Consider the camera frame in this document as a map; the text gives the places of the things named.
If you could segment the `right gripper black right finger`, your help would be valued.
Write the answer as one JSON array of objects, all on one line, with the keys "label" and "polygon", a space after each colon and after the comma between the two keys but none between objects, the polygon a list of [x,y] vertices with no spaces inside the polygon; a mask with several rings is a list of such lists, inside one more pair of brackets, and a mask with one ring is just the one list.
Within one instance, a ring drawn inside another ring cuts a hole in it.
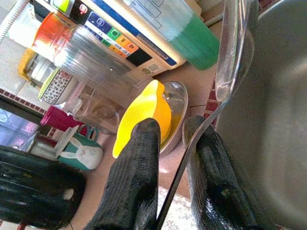
[{"label": "right gripper black right finger", "polygon": [[224,142],[209,126],[187,164],[191,211],[200,230],[264,230],[266,220],[250,184],[234,169]]}]

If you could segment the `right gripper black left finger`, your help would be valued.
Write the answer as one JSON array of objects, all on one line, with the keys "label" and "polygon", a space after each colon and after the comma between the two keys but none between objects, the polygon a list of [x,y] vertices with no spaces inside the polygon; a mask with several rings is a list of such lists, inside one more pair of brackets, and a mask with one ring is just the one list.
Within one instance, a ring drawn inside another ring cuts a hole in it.
[{"label": "right gripper black left finger", "polygon": [[112,164],[103,196],[86,230],[154,230],[158,206],[160,127],[147,118]]}]

